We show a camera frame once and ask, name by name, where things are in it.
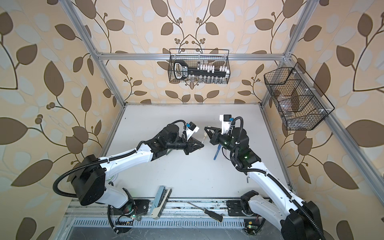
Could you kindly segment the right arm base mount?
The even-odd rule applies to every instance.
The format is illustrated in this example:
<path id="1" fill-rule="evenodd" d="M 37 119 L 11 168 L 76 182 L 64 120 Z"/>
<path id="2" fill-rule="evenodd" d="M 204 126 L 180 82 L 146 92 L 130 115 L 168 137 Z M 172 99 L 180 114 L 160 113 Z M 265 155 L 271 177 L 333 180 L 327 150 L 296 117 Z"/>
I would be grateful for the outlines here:
<path id="1" fill-rule="evenodd" d="M 226 206 L 230 217 L 251 217 L 245 220 L 243 231 L 249 236 L 256 236 L 264 226 L 266 220 L 258 214 L 252 212 L 249 200 L 252 197 L 259 197 L 259 193 L 252 190 L 243 194 L 239 200 L 228 200 Z"/>

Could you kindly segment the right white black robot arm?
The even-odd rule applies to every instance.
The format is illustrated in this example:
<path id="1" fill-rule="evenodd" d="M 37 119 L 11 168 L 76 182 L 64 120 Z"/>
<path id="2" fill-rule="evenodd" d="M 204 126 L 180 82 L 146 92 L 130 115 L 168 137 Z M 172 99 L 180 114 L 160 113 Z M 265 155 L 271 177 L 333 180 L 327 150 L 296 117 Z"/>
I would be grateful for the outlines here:
<path id="1" fill-rule="evenodd" d="M 248 175 L 268 196 L 263 198 L 256 191 L 244 194 L 241 197 L 243 213 L 260 215 L 280 230 L 285 240 L 324 240 L 319 208 L 285 187 L 254 153 L 244 129 L 244 119 L 222 115 L 220 121 L 221 128 L 204 128 L 210 143 L 228 150 L 228 159 L 235 169 Z"/>

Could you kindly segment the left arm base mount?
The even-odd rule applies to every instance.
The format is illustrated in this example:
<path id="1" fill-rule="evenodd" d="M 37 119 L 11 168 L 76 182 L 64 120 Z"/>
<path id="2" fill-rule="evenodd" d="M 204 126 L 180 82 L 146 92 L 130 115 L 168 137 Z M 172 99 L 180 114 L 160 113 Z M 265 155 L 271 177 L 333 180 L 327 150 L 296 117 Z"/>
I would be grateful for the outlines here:
<path id="1" fill-rule="evenodd" d="M 120 209 L 108 205 L 108 223 L 115 234 L 127 233 L 135 222 L 139 222 L 142 216 L 147 214 L 149 205 L 150 200 L 146 199 L 129 200 Z"/>

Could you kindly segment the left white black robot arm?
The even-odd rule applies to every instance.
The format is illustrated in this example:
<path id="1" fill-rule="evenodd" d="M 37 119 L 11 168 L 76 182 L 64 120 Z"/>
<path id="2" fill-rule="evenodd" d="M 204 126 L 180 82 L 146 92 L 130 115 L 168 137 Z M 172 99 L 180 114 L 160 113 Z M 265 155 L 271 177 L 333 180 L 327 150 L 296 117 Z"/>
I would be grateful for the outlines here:
<path id="1" fill-rule="evenodd" d="M 55 180 L 53 191 L 63 197 L 77 198 L 82 206 L 98 203 L 122 208 L 130 201 L 131 195 L 126 189 L 107 184 L 106 179 L 137 165 L 157 160 L 165 156 L 168 150 L 182 150 L 189 155 L 204 147 L 202 142 L 193 138 L 199 127 L 193 122 L 181 122 L 181 130 L 175 121 L 152 139 L 139 142 L 132 150 L 108 157 L 87 156 L 77 168 Z"/>

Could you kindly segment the blue pen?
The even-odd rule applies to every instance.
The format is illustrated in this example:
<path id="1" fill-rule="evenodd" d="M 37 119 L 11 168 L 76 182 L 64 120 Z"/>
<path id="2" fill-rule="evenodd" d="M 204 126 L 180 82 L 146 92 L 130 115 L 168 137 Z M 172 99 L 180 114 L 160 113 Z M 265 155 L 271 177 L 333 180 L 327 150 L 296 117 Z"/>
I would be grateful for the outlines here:
<path id="1" fill-rule="evenodd" d="M 215 153 L 215 155 L 214 155 L 214 161 L 217 159 L 217 157 L 218 157 L 218 155 L 219 155 L 219 153 L 220 153 L 220 150 L 221 150 L 221 145 L 218 145 L 218 148 L 217 148 L 217 150 L 216 150 L 216 153 Z"/>

